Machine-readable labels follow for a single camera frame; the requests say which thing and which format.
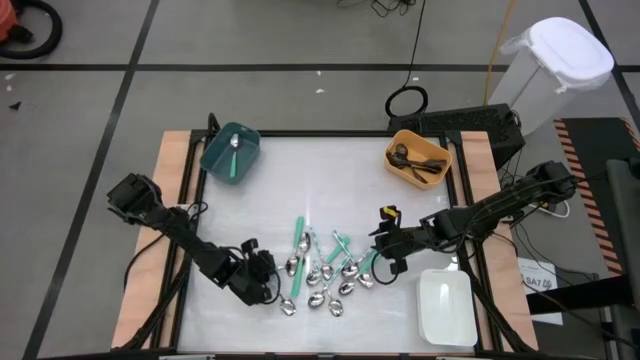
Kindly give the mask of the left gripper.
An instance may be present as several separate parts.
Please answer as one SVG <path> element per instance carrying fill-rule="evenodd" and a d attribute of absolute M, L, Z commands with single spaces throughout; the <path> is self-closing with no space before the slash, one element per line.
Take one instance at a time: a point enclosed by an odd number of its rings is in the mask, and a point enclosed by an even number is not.
<path fill-rule="evenodd" d="M 239 247 L 226 246 L 222 250 L 228 256 L 220 285 L 228 287 L 244 304 L 270 305 L 281 294 L 281 280 L 276 279 L 275 295 L 268 283 L 276 274 L 273 255 L 259 250 L 257 239 L 248 239 Z"/>

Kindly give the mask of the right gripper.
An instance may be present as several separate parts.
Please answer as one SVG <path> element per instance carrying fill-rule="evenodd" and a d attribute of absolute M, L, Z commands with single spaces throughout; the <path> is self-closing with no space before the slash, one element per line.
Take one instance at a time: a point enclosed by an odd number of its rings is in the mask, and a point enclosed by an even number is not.
<path fill-rule="evenodd" d="M 388 230 L 376 229 L 370 233 L 375 243 L 388 243 L 385 246 L 375 247 L 375 258 L 392 260 L 390 270 L 392 273 L 403 273 L 408 270 L 406 258 L 414 253 L 433 248 L 433 239 L 426 230 L 397 230 L 389 235 Z"/>

